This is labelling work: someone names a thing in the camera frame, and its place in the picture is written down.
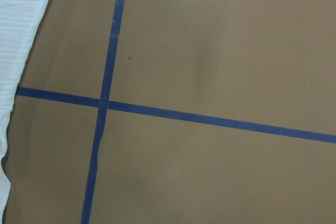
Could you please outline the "light blue button shirt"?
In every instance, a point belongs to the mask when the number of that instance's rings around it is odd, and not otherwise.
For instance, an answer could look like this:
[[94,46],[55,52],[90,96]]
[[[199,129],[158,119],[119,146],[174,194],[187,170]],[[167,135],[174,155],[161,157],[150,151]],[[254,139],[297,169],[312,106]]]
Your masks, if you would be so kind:
[[49,0],[1,0],[1,158],[14,96]]

